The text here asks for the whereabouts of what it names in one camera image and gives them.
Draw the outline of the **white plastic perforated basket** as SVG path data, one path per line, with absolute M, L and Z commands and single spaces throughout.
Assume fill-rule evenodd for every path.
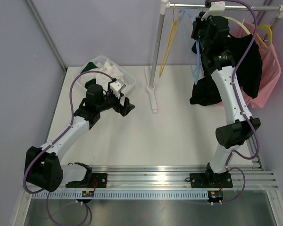
M 105 61 L 108 60 L 110 63 L 114 64 L 124 75 L 123 75 L 123 79 L 121 79 L 125 84 L 126 84 L 126 88 L 122 91 L 122 93 L 126 96 L 128 95 L 132 88 L 134 87 L 134 85 L 136 84 L 136 79 L 122 66 L 119 66 L 117 63 L 115 63 L 114 61 L 112 61 L 111 59 L 105 57 L 105 56 L 98 56 L 94 59 L 92 59 L 90 62 L 93 62 L 94 64 L 96 63 L 101 63 L 104 64 Z M 85 63 L 83 66 L 79 67 L 75 74 L 73 75 L 73 80 L 79 75 L 81 74 L 81 70 L 86 66 Z M 86 82 L 88 82 L 91 79 L 95 78 L 96 73 L 87 73 L 82 75 L 75 83 L 77 86 L 79 86 L 83 91 L 86 91 L 85 88 L 85 84 Z

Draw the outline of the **cream hanger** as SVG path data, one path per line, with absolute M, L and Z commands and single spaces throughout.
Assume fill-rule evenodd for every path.
M 225 18 L 230 20 L 230 21 L 232 21 L 232 22 L 234 22 L 234 23 L 236 23 L 236 24 L 238 24 L 246 32 L 247 35 L 251 34 L 251 32 L 248 30 L 248 28 L 243 23 L 238 21 L 237 19 L 232 18 L 232 17 L 228 17 L 228 16 L 225 16 Z

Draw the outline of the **yellow hanger on rack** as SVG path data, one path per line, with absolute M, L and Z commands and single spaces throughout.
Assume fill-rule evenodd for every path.
M 279 18 L 279 16 L 276 16 L 271 20 L 269 24 L 263 24 L 258 27 L 256 36 L 265 49 L 273 44 L 273 31 L 275 30 L 280 20 L 281 18 Z

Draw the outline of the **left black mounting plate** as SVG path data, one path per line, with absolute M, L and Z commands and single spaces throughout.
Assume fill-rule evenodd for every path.
M 88 173 L 80 181 L 71 181 L 66 184 L 67 188 L 106 188 L 108 181 L 107 173 Z

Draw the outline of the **metal clothes rack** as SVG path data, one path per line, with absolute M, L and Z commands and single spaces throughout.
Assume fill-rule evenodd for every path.
M 156 73 L 156 66 L 158 62 L 158 54 L 159 54 L 159 48 L 160 48 L 160 41 L 163 31 L 163 24 L 165 19 L 166 10 L 169 8 L 180 8 L 180 9 L 200 9 L 200 10 L 206 10 L 208 11 L 208 8 L 205 5 L 195 5 L 195 4 L 179 4 L 179 3 L 171 3 L 168 0 L 161 0 L 160 1 L 160 11 L 159 11 L 159 21 L 158 21 L 158 30 L 156 35 L 156 41 L 154 46 L 154 54 L 153 54 L 153 60 L 151 67 L 146 66 L 145 67 L 145 75 L 146 75 L 146 91 L 150 98 L 150 106 L 152 113 L 158 112 L 158 106 L 157 101 L 155 97 L 155 86 L 154 86 L 154 80 L 155 80 L 155 73 Z M 283 18 L 283 3 L 278 6 L 270 6 L 270 5 L 262 5 L 262 6 L 250 6 L 246 3 L 241 3 L 239 6 L 227 6 L 225 5 L 225 11 L 226 10 L 247 10 L 249 12 L 255 12 L 255 11 L 263 11 L 263 12 L 269 12 L 269 11 L 275 11 L 278 12 L 279 18 Z

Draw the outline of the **black t shirt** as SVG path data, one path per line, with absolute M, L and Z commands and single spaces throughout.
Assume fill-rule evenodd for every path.
M 233 54 L 235 63 L 239 62 L 251 39 L 251 34 L 241 38 L 228 35 L 227 46 Z M 258 44 L 253 42 L 236 72 L 239 86 L 243 89 L 244 93 L 251 98 L 258 96 L 262 66 L 263 63 Z M 198 83 L 193 86 L 190 104 L 208 106 L 221 103 L 222 99 L 209 70 L 204 65 L 202 65 L 202 69 L 204 77 L 199 79 Z

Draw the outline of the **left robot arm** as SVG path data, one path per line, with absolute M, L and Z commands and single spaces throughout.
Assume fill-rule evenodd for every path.
M 65 176 L 61 159 L 82 135 L 92 129 L 100 119 L 101 112 L 113 109 L 126 116 L 135 108 L 129 98 L 125 97 L 127 85 L 120 79 L 112 79 L 107 90 L 97 84 L 95 79 L 87 82 L 85 87 L 85 98 L 77 110 L 71 111 L 71 121 L 65 130 L 42 146 L 31 146 L 27 150 L 23 186 L 29 194 L 34 192 L 28 189 L 27 183 L 48 192 L 60 186 Z

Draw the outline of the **black mounting plate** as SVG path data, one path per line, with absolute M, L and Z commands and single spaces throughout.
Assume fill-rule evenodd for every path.
M 107 173 L 88 173 L 80 181 L 71 181 L 66 184 L 67 188 L 106 188 L 108 181 Z
M 232 178 L 228 172 L 222 174 L 191 173 L 192 188 L 233 188 Z

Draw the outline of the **green and white t shirt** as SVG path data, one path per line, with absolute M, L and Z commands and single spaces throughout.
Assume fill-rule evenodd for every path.
M 90 71 L 91 69 L 98 69 L 98 67 L 93 62 L 88 62 L 86 66 L 81 70 L 81 73 Z

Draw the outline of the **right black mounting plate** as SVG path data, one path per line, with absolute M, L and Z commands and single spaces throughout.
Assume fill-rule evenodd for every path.
M 228 172 L 222 174 L 191 173 L 192 188 L 233 188 L 232 178 Z

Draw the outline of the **pink hanging t shirt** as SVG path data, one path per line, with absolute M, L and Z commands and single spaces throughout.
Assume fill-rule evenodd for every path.
M 248 22 L 243 24 L 251 32 L 251 35 L 253 35 L 255 26 Z M 239 27 L 234 32 L 233 36 L 236 38 L 241 38 L 247 36 L 247 34 L 242 28 Z M 258 96 L 256 98 L 251 98 L 244 93 L 242 88 L 241 91 L 247 105 L 251 105 L 252 108 L 263 108 L 280 78 L 281 67 L 273 44 L 265 49 L 257 39 L 257 36 L 255 37 L 254 42 L 258 44 L 263 63 Z

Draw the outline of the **blue hanger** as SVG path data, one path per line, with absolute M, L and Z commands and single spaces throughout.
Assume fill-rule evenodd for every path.
M 190 68 L 191 68 L 191 73 L 194 78 L 194 85 L 198 84 L 199 81 L 199 75 L 200 75 L 200 63 L 201 63 L 201 54 L 200 54 L 200 44 L 198 40 L 195 40 L 194 44 L 192 44 L 190 41 L 188 41 L 188 34 L 185 29 L 185 25 L 183 24 L 183 18 L 184 16 L 188 16 L 191 25 L 193 25 L 194 18 L 190 11 L 186 9 L 181 9 L 179 11 L 180 14 L 180 27 L 182 29 L 182 34 L 183 34 L 183 41 L 185 44 L 186 52 L 188 54 L 188 59 L 190 63 Z M 196 64 L 193 64 L 192 61 L 192 55 L 196 56 Z

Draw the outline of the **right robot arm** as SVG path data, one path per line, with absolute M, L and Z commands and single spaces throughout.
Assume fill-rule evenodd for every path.
M 228 163 L 234 152 L 260 126 L 253 118 L 241 93 L 236 76 L 236 63 L 228 49 L 228 20 L 222 16 L 204 17 L 200 12 L 193 22 L 192 38 L 199 41 L 201 61 L 217 86 L 225 108 L 226 125 L 215 131 L 218 146 L 213 160 L 203 173 L 191 173 L 192 188 L 232 188 Z

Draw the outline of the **yellow hanger with metal hook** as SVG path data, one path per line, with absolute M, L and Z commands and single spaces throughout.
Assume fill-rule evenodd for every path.
M 162 74 L 163 74 L 164 68 L 165 68 L 167 60 L 169 58 L 172 46 L 174 44 L 174 41 L 175 41 L 175 38 L 176 38 L 176 35 L 177 35 L 177 30 L 178 30 L 178 27 L 179 27 L 179 24 L 180 24 L 180 13 L 178 13 L 177 18 L 175 18 L 174 10 L 175 10 L 175 7 L 173 7 L 173 11 L 172 11 L 173 21 L 172 21 L 172 24 L 171 24 L 167 45 L 166 45 L 164 56 L 163 56 L 162 63 L 161 63 L 161 66 L 160 66 L 159 75 L 158 75 L 159 77 L 161 77 Z

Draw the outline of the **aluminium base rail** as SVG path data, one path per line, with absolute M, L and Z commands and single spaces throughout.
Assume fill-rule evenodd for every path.
M 71 181 L 80 181 L 88 173 L 107 173 L 105 189 L 188 189 L 191 173 L 205 173 L 204 166 L 89 166 L 82 163 L 63 165 L 60 187 Z M 243 167 L 229 172 L 233 188 L 249 190 L 276 190 L 274 174 L 260 167 Z

